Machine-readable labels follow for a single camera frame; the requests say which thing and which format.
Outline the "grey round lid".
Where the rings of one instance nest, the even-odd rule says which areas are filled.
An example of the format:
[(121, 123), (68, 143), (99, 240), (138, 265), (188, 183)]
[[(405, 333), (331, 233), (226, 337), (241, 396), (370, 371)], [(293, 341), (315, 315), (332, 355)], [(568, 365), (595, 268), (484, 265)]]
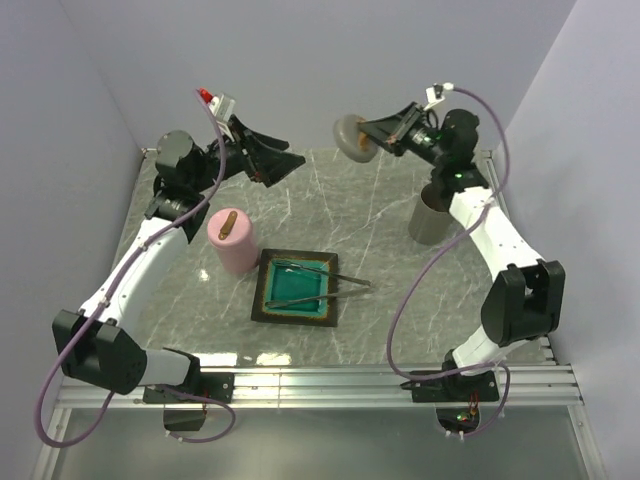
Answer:
[(359, 129), (361, 118), (355, 114), (340, 117), (333, 125), (333, 138), (338, 149), (357, 163), (368, 163), (378, 152), (375, 145)]

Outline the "pink round lid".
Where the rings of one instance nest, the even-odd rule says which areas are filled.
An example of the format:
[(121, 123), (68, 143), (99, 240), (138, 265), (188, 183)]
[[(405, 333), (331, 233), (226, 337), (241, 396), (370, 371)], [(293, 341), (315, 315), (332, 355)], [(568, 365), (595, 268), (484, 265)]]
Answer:
[(227, 249), (245, 245), (253, 240), (253, 223), (243, 210), (224, 208), (209, 219), (207, 237), (216, 248)]

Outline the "grey cylindrical container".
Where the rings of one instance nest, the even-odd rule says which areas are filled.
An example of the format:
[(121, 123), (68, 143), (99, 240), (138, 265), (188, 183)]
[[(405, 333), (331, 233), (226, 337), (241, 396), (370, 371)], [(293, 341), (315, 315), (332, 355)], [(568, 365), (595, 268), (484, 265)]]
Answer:
[(416, 200), (408, 224), (409, 236), (421, 245), (436, 245), (442, 242), (453, 218), (438, 196), (432, 184), (426, 185)]

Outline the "pink cylindrical container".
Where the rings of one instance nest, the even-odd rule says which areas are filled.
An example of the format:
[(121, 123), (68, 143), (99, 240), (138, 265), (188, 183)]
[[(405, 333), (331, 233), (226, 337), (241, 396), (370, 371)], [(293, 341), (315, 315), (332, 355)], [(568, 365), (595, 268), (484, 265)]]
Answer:
[(212, 218), (207, 226), (207, 235), (224, 269), (234, 275), (253, 270), (258, 263), (259, 249), (252, 223), (237, 220), (225, 239), (220, 238), (222, 226), (222, 223)]

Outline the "metal tongs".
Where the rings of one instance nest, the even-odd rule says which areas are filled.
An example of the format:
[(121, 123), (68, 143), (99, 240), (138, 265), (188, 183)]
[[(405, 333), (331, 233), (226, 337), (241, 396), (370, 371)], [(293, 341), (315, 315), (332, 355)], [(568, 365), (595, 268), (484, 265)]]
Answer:
[[(265, 305), (269, 308), (292, 308), (305, 304), (319, 304), (331, 299), (357, 295), (373, 287), (369, 280), (331, 272), (327, 268), (312, 267), (286, 260), (273, 260), (272, 283)], [(356, 285), (340, 291), (330, 286), (332, 281)]]

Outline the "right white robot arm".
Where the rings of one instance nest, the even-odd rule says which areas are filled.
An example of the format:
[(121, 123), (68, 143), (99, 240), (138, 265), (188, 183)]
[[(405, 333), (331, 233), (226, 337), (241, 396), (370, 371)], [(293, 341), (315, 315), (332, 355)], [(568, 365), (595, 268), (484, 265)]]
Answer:
[(439, 203), (462, 227), (485, 261), (493, 284), (480, 310), (480, 327), (451, 352), (441, 376), (444, 393), (466, 398), (486, 372), (511, 351), (558, 328), (566, 274), (530, 247), (500, 208), (474, 163), (479, 119), (464, 109), (439, 120), (411, 103), (399, 113), (356, 123), (361, 141), (400, 157), (411, 152), (432, 165)]

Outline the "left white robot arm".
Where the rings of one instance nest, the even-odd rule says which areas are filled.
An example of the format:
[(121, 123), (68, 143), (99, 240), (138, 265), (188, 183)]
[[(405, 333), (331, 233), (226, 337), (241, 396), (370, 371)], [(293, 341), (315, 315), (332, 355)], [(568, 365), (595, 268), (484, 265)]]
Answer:
[(117, 394), (166, 385), (180, 402), (202, 390), (200, 360), (178, 350), (148, 350), (130, 335), (152, 293), (204, 223), (221, 183), (244, 173), (271, 187), (305, 163), (288, 142), (255, 132), (237, 117), (198, 146), (183, 130), (157, 143), (153, 197), (137, 237), (103, 285), (52, 330), (65, 376)]

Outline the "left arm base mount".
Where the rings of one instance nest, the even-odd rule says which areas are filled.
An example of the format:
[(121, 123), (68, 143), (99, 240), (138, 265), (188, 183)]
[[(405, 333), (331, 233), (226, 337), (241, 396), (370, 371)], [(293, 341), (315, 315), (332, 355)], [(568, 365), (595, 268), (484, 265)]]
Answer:
[(191, 385), (146, 386), (142, 403), (164, 408), (163, 425), (170, 433), (196, 433), (204, 426), (210, 406), (230, 409), (234, 387), (234, 373), (200, 371)]

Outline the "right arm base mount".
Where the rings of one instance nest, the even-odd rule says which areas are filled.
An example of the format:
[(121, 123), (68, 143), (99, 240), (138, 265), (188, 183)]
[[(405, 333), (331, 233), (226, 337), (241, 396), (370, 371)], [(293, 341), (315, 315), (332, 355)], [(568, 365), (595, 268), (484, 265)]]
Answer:
[(407, 380), (400, 384), (413, 403), (441, 404), (436, 419), (447, 434), (461, 438), (476, 433), (481, 426), (480, 404), (500, 400), (493, 372), (467, 376), (455, 374), (429, 381)]

